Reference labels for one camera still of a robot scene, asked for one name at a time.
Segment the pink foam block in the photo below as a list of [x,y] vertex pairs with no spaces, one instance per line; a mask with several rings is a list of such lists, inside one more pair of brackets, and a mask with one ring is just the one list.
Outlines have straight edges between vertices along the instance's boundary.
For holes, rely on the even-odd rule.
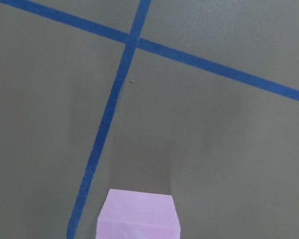
[[96,225],[97,239],[179,239],[171,195],[110,189]]

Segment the brown paper table cover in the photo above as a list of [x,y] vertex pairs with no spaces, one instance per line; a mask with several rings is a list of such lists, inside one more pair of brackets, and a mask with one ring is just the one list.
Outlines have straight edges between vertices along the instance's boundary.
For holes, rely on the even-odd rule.
[[[183,239],[299,239],[299,0],[153,0],[75,237],[111,188]],[[125,44],[0,2],[0,239],[64,239]]]

